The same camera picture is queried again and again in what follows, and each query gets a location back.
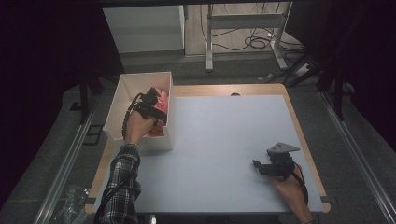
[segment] wooden table edge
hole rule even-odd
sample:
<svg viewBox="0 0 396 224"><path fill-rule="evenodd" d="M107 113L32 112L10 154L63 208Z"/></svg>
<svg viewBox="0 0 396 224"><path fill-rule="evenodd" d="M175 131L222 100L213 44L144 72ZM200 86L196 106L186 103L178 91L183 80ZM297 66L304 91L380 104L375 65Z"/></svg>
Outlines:
<svg viewBox="0 0 396 224"><path fill-rule="evenodd" d="M306 160L309 168L314 177L315 183L318 188L319 196L326 197L326 191L318 174L315 162L312 159L311 152L308 144L305 141L303 130L301 129L300 123L297 119L288 92L282 84L235 84L235 85L186 85L186 86L175 86L175 96L211 96L211 95L231 95L232 93L239 93L241 95L283 95L288 110L290 112L291 120L294 128L297 132L300 143L303 147ZM98 169L96 171L95 178L92 182L92 188L90 190L89 198L95 199L99 193L102 183L105 178L105 173L108 165L110 164L111 155L114 151L114 146L111 140L107 140L103 156L99 162ZM331 210L329 203L324 203L324 213L328 213ZM93 209L93 203L87 203L85 210L87 213L91 213Z"/></svg>

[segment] hand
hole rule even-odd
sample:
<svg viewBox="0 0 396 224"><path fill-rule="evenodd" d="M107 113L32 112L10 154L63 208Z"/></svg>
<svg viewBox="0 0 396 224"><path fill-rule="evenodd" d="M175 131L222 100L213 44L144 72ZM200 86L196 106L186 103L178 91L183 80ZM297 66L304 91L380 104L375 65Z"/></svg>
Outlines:
<svg viewBox="0 0 396 224"><path fill-rule="evenodd" d="M294 173L303 179L300 165L295 165ZM269 176L269 178L300 223L314 220L311 211L305 204L303 190L294 176L289 175L284 181L279 181L274 176Z"/></svg>
<svg viewBox="0 0 396 224"><path fill-rule="evenodd" d="M142 137L151 130L155 121L155 118L143 119L139 112L132 112L126 124L125 143L139 144Z"/></svg>

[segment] red object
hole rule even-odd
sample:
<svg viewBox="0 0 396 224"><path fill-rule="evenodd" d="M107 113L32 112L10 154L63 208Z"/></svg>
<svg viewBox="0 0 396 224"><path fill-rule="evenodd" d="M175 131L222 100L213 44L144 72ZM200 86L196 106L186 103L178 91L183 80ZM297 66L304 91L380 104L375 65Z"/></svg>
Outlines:
<svg viewBox="0 0 396 224"><path fill-rule="evenodd" d="M166 91L161 91L158 88L155 88L155 90L161 95L157 96L157 104L155 104L155 108L161 110L163 113L166 115L168 114L168 93ZM165 126L165 123L163 123L162 120L158 120L157 124L154 125L151 130L148 132L148 135L150 136L163 136L163 126Z"/></svg>

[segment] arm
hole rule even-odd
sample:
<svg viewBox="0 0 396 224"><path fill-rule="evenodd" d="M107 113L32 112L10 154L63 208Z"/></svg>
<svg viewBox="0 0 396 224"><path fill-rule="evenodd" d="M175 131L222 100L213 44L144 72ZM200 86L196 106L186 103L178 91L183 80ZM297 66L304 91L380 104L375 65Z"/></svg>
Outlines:
<svg viewBox="0 0 396 224"><path fill-rule="evenodd" d="M155 119L143 119L138 112L133 112L128 118L125 144L110 164L110 178L102 202L111 191L115 193L108 197L109 200L99 218L101 223L138 223L134 210L135 199L141 192L140 184L136 181L140 164L138 144L154 122ZM115 190L115 187L125 179L128 181Z"/></svg>
<svg viewBox="0 0 396 224"><path fill-rule="evenodd" d="M302 178L301 168L295 165L294 173ZM275 177L269 177L275 185L277 192L288 204L291 212L299 223L316 223L308 206L305 204L304 194L298 181L290 175L285 181L278 181Z"/></svg>

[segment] plaid sleeve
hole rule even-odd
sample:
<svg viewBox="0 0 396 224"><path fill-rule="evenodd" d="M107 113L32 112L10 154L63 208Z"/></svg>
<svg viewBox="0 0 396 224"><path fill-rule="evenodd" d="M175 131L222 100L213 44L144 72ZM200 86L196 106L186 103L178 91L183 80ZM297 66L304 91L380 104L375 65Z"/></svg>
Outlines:
<svg viewBox="0 0 396 224"><path fill-rule="evenodd" d="M134 210L134 202L141 192L140 184L136 181L139 162L138 146L136 144L122 146L120 153L111 162L110 178L108 179L102 200L128 175L132 175L132 177L108 201L99 219L101 223L138 223Z"/></svg>

